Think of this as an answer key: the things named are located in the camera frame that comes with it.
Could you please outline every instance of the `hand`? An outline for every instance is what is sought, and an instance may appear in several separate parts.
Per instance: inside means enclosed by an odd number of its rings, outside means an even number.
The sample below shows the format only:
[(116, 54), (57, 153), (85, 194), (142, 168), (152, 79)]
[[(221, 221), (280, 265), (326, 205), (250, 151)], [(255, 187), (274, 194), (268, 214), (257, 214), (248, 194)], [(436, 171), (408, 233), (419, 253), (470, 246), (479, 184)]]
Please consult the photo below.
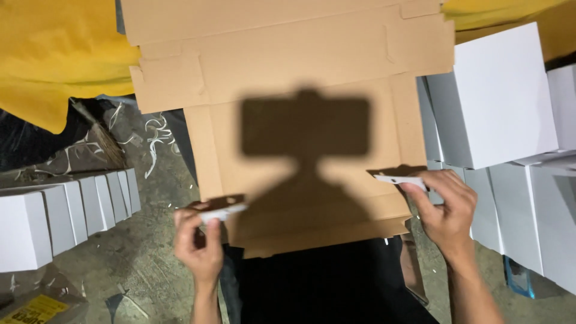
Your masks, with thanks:
[(449, 264), (470, 261), (470, 257), (473, 261), (474, 243), (469, 233), (478, 195), (453, 170), (423, 171), (415, 176), (444, 199), (444, 204), (432, 205), (420, 187), (400, 185), (418, 208), (426, 235)]
[(220, 221), (210, 220), (204, 235), (199, 229), (202, 219), (198, 215), (198, 209), (205, 207), (207, 204), (192, 203), (186, 208), (174, 211), (176, 225), (174, 255), (190, 269), (197, 289), (199, 287), (215, 289), (223, 263)]

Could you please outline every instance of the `yellow label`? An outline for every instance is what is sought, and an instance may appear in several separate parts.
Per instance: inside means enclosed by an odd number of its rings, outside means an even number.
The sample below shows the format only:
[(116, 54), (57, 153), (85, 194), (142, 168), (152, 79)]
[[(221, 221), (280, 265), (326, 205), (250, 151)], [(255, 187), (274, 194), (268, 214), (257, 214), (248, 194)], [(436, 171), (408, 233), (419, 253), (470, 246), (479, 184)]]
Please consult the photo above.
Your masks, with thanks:
[(0, 319), (0, 324), (44, 324), (57, 313), (68, 309), (68, 305), (48, 296), (39, 295)]

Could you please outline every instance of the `row of white boxes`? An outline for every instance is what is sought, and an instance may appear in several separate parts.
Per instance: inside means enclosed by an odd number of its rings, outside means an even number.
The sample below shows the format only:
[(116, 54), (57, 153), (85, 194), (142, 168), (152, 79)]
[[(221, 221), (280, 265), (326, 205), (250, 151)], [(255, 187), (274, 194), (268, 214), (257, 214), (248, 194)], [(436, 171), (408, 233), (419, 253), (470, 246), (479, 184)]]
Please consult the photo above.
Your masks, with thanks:
[(478, 193), (473, 239), (576, 293), (576, 66), (545, 73), (536, 23), (455, 61), (417, 79), (428, 169)]
[(140, 208), (133, 168), (0, 189), (0, 273), (38, 269)]

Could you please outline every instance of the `concrete floor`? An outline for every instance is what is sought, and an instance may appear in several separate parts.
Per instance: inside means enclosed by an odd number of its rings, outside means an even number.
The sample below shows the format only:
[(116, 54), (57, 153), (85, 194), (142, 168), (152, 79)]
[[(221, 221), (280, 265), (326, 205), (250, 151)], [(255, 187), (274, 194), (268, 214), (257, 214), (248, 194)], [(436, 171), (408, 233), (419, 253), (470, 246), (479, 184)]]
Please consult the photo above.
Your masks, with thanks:
[[(118, 284), (129, 289), (128, 295), (150, 315), (150, 319), (146, 320), (124, 299), (116, 313), (116, 324), (182, 323), (190, 318), (194, 294), (192, 277), (172, 254), (172, 211), (176, 206), (197, 200), (198, 188), (181, 157), (166, 145), (156, 145), (156, 167), (144, 179), (144, 173), (151, 165), (146, 139), (152, 137), (152, 133), (145, 132), (143, 127), (149, 118), (128, 110), (120, 113), (118, 126), (115, 126), (119, 140), (129, 138), (132, 133), (144, 139), (140, 148), (131, 144), (124, 146), (137, 172), (142, 210), (54, 259), (54, 265), (78, 289), (84, 283), (90, 303), (88, 323), (111, 322), (104, 300), (119, 292)], [(416, 218), (413, 218), (412, 231), (430, 300), (428, 308), (440, 323), (450, 323), (444, 261)], [(576, 296), (527, 299), (506, 287), (500, 255), (477, 245), (477, 258), (482, 275), (509, 323), (576, 322)], [(37, 278), (36, 273), (17, 273), (16, 280), (22, 283)]]

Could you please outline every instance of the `forearm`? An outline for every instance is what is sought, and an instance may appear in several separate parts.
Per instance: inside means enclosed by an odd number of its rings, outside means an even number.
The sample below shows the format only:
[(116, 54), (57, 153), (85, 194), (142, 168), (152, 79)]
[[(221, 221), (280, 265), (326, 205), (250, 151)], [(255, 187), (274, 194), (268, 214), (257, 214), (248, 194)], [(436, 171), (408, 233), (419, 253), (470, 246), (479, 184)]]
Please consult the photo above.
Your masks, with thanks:
[(191, 323), (221, 324), (218, 284), (198, 284), (195, 290)]
[(450, 309), (454, 324), (504, 323), (498, 306), (482, 279), (474, 254), (446, 259)]

